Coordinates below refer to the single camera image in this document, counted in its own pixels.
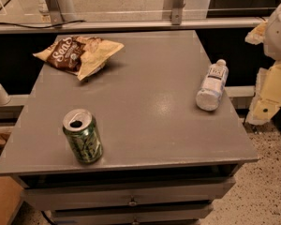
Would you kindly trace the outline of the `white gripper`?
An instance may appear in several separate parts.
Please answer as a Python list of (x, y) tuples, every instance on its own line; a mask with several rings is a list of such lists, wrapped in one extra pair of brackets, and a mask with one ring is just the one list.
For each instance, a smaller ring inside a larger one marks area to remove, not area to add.
[(256, 78), (255, 95), (245, 121), (259, 126), (268, 123), (281, 108), (281, 4), (270, 16), (251, 30), (245, 42), (259, 45), (276, 62), (268, 69), (260, 68)]

